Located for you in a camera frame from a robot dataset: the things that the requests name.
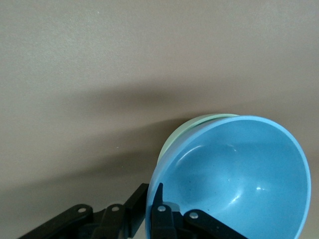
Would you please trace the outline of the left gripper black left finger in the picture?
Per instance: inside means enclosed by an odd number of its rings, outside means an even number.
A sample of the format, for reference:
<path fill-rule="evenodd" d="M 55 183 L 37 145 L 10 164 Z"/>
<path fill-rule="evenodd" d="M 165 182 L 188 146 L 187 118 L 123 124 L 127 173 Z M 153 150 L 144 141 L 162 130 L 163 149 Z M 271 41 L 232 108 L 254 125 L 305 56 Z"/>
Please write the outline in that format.
<path fill-rule="evenodd" d="M 148 184 L 141 184 L 124 204 L 112 204 L 93 212 L 75 205 L 22 235 L 22 239 L 129 239 L 146 214 Z"/>

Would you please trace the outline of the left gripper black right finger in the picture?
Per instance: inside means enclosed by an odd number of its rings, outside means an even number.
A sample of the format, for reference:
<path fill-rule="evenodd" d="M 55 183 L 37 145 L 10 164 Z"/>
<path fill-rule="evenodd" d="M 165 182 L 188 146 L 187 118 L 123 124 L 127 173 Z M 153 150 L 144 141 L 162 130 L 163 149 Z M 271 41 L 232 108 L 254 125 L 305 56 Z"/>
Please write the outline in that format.
<path fill-rule="evenodd" d="M 182 214 L 163 201 L 160 183 L 150 215 L 152 239 L 244 239 L 245 237 L 221 221 L 198 209 Z"/>

